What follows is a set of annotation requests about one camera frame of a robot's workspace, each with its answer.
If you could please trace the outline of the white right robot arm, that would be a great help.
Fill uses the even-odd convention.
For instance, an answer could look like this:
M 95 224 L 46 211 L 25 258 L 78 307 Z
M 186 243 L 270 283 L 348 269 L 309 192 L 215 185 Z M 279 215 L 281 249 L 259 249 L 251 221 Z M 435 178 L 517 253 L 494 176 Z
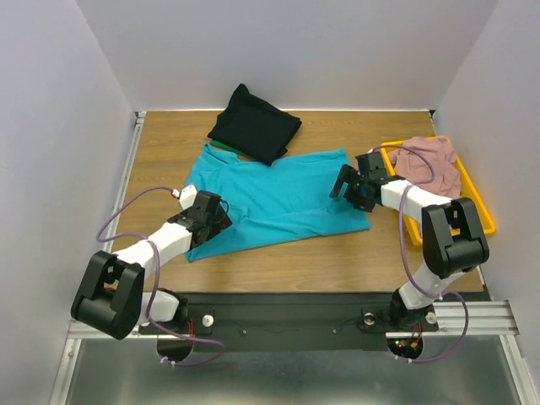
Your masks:
M 377 150 L 356 159 L 357 168 L 341 166 L 330 197 L 344 192 L 345 200 L 356 209 L 371 212 L 375 205 L 392 208 L 399 219 L 408 216 L 421 227 L 423 262 L 411 273 L 404 243 L 400 243 L 408 281 L 393 293 L 388 309 L 390 325 L 407 329 L 427 315 L 450 284 L 489 259 L 487 237 L 471 198 L 451 199 L 420 187 L 435 178 L 434 172 L 429 179 L 414 184 L 389 175 Z

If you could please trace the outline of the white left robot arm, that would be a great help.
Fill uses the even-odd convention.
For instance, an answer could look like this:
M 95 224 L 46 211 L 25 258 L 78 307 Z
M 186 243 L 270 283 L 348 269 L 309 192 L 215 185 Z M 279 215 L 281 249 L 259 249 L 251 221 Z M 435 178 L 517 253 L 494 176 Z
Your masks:
M 170 193 L 181 211 L 128 248 L 98 251 L 90 259 L 71 307 L 71 317 L 121 340 L 134 327 L 156 321 L 168 332 L 187 324 L 187 300 L 177 293 L 143 291 L 160 268 L 211 240 L 232 225 L 221 196 L 188 186 Z

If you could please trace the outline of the turquoise t shirt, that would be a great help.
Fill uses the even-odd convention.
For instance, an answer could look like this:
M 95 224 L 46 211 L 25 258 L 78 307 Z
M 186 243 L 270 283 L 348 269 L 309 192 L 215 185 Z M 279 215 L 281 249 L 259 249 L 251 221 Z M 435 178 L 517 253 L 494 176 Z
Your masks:
M 186 254 L 189 262 L 317 236 L 370 229 L 365 212 L 329 196 L 344 149 L 293 155 L 266 166 L 204 145 L 187 184 L 220 195 L 232 225 Z

